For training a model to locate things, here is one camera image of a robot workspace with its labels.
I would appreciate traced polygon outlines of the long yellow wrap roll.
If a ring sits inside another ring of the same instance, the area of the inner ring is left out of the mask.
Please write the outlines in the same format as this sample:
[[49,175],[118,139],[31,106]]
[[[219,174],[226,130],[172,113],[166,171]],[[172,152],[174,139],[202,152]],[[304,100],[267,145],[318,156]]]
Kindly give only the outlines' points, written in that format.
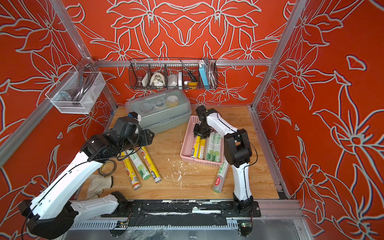
[[200,147],[200,141],[201,141],[201,137],[199,135],[197,135],[195,137],[195,141],[194,141],[194,146],[192,148],[192,153],[191,153],[191,157],[194,158],[194,159],[197,159],[198,158],[198,152],[199,152],[199,147]]

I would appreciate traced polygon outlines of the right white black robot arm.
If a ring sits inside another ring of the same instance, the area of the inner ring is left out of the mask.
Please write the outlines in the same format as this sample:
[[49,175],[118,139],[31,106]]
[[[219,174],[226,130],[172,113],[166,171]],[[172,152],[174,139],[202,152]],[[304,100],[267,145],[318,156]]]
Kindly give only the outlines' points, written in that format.
[[249,180],[253,153],[247,131],[230,125],[215,109],[208,110],[201,105],[196,108],[196,114],[200,122],[194,127],[195,135],[208,137],[211,131],[216,131],[223,137],[224,155],[234,173],[234,208],[240,216],[250,214],[254,202]]

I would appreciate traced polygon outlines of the pink plastic basket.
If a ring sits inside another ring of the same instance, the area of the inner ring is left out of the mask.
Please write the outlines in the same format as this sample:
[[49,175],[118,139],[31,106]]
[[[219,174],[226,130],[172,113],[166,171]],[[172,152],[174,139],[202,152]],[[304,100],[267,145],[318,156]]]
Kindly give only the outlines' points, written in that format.
[[194,136],[194,127],[195,127],[195,124],[198,124],[198,123],[199,123],[199,118],[195,115],[191,115],[187,125],[187,131],[186,131],[184,142],[182,145],[180,157],[183,161],[186,161],[186,162],[208,165],[212,167],[220,167],[224,160],[224,142],[221,141],[221,151],[219,154],[219,157],[220,157],[219,162],[200,159],[199,151],[204,141],[203,140],[197,141],[196,140],[197,137]]

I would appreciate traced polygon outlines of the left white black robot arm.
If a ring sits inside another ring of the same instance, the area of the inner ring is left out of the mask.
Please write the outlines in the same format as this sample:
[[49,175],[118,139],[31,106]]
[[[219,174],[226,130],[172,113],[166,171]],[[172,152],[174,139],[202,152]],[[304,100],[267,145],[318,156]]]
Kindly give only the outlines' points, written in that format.
[[96,169],[109,159],[135,153],[136,148],[151,145],[155,134],[141,127],[141,115],[130,112],[117,119],[114,127],[90,137],[66,169],[37,197],[24,200],[19,210],[25,221],[22,231],[53,240],[73,224],[102,215],[125,215],[128,201],[119,191],[106,197],[71,201],[71,197]]

